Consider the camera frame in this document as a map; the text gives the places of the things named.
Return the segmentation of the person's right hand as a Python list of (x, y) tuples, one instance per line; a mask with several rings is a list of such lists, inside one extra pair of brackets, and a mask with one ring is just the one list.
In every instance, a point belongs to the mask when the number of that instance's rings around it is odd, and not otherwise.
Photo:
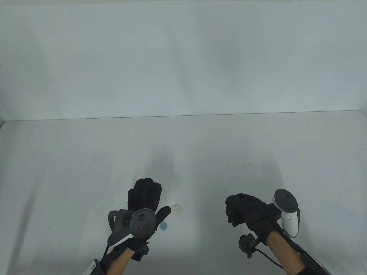
[(273, 203), (266, 204), (254, 196), (239, 193), (228, 196), (225, 204), (228, 222), (233, 227), (245, 223), (264, 245), (271, 232), (283, 232), (278, 224), (281, 210)]

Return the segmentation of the person's left hand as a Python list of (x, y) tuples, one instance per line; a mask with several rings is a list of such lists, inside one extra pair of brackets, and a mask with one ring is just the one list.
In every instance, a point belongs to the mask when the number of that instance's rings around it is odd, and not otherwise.
[(112, 231), (107, 247), (112, 247), (105, 256), (119, 257), (127, 249), (132, 250), (132, 259), (140, 261), (148, 254), (148, 240), (158, 226), (171, 213), (169, 206), (157, 210), (162, 192), (161, 184), (152, 178), (141, 178), (128, 192), (127, 209), (111, 211), (108, 222)]

